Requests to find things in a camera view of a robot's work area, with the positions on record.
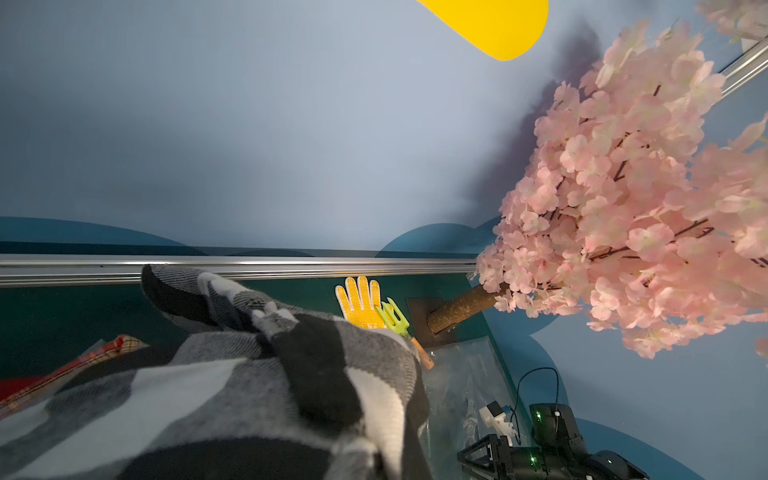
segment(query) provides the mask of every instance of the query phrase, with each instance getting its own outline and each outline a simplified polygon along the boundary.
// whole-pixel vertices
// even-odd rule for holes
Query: clear plastic sheet
[[[512,387],[488,337],[428,352],[435,367],[423,370],[429,419],[419,440],[435,480],[464,480],[470,477],[462,472],[456,452],[495,433],[485,426],[478,409],[494,400],[502,407],[514,405]],[[521,443],[530,445],[531,425],[524,415],[518,420]]]

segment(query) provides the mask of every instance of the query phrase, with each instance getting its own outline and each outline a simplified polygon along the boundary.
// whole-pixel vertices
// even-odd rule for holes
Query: dark green panel
[[[392,297],[406,315],[408,297],[450,299],[469,288],[461,274],[376,279],[383,296]],[[340,278],[260,280],[244,284],[285,303],[341,315],[333,291],[336,285],[343,284]],[[153,344],[185,335],[149,304],[138,285],[0,290],[0,378],[51,372],[95,341],[108,341],[121,333]],[[466,320],[457,328],[459,340],[486,335],[489,331],[482,315]]]

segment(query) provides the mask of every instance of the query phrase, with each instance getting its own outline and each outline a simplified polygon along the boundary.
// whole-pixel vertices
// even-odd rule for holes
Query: rubber dotted glove
[[[353,325],[364,329],[385,329],[386,325],[376,312],[376,307],[381,308],[382,299],[379,282],[364,276],[357,277],[357,283],[351,276],[344,281],[346,291],[340,285],[336,287],[336,298],[344,313],[344,318]]]

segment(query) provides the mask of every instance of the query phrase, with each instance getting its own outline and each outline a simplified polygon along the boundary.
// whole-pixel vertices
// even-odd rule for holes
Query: yellow shape
[[[466,41],[496,60],[523,55],[547,24],[548,0],[419,0]]]
[[[370,288],[368,279],[364,276],[357,277],[357,283],[351,276],[344,281],[344,287],[336,287],[336,298],[341,306],[344,318],[351,324],[364,329],[384,329],[386,326],[376,307],[381,308],[382,299],[379,282],[371,280]]]

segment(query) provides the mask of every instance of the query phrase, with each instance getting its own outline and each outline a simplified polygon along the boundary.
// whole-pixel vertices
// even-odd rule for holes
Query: aluminum rail
[[[725,75],[723,98],[743,87],[768,68],[768,38],[754,45],[721,72]]]
[[[232,280],[471,273],[475,259],[0,255],[0,287],[130,284],[146,264],[188,266]]]

